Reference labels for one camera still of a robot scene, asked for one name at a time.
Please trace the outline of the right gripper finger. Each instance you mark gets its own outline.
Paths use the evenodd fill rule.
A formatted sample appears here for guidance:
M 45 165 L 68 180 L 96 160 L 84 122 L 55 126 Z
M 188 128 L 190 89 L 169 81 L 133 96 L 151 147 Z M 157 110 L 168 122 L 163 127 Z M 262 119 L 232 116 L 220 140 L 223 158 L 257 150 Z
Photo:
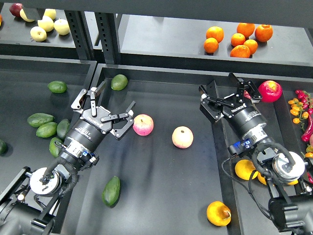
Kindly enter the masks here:
M 232 118 L 233 115 L 227 113 L 224 108 L 233 108 L 234 104 L 226 99 L 210 96 L 203 85 L 199 86 L 201 93 L 200 111 L 209 121 L 219 121 L 224 118 Z
M 262 100 L 262 95 L 252 81 L 244 81 L 243 79 L 236 77 L 232 72 L 229 73 L 228 78 L 237 83 L 236 101 L 243 102 L 245 93 L 249 95 L 251 102 L 260 102 Z

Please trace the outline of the yellow pear under arm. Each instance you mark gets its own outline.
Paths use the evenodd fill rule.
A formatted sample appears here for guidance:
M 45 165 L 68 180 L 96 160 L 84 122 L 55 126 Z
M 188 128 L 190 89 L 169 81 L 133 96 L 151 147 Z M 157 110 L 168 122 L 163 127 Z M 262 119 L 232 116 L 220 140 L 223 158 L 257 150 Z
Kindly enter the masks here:
M 257 179 L 259 180 L 260 183 L 262 183 L 263 185 L 267 185 L 265 178 L 261 175 L 260 172 L 258 172 L 257 174 Z M 292 182 L 287 183 L 287 185 L 296 185 L 298 183 L 298 180 L 294 180 Z

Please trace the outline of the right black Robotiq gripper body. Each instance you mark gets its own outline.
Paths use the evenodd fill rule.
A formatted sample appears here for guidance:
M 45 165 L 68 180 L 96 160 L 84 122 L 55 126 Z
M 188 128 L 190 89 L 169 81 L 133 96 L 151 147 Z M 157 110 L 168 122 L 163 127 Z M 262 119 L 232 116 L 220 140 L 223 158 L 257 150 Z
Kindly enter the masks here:
M 255 130 L 263 130 L 266 119 L 251 102 L 246 99 L 243 103 L 235 103 L 234 107 L 224 106 L 222 114 L 240 139 L 249 138 Z

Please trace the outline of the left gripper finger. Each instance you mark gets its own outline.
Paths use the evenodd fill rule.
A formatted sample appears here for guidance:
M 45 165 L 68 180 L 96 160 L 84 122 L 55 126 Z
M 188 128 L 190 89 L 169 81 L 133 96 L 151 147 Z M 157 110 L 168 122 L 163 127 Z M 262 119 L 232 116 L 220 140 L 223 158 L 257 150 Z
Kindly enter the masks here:
M 97 115 L 96 111 L 96 97 L 98 97 L 104 90 L 106 85 L 105 81 L 102 81 L 98 87 L 91 87 L 90 90 L 82 89 L 77 97 L 71 104 L 71 109 L 77 113 L 83 113 L 83 103 L 87 98 L 90 98 L 91 115 Z
M 101 117 L 100 123 L 103 125 L 100 132 L 103 135 L 111 133 L 117 140 L 122 139 L 134 125 L 134 112 L 132 111 L 132 108 L 135 104 L 136 102 L 132 101 L 124 113 L 115 115 L 108 114 L 106 117 Z M 120 129 L 114 129 L 113 125 L 120 122 L 125 122 L 125 124 Z

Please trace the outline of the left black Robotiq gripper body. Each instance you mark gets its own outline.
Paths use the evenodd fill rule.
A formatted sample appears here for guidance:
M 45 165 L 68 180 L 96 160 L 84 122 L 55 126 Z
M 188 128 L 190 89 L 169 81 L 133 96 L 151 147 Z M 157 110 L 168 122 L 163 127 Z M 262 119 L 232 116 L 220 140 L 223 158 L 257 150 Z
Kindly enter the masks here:
M 91 108 L 82 112 L 80 118 L 70 128 L 66 138 L 68 141 L 80 143 L 89 152 L 93 152 L 112 129 L 111 121 L 101 122 L 101 118 L 107 118 L 111 112 L 102 106 L 96 106 L 96 116 L 92 116 Z

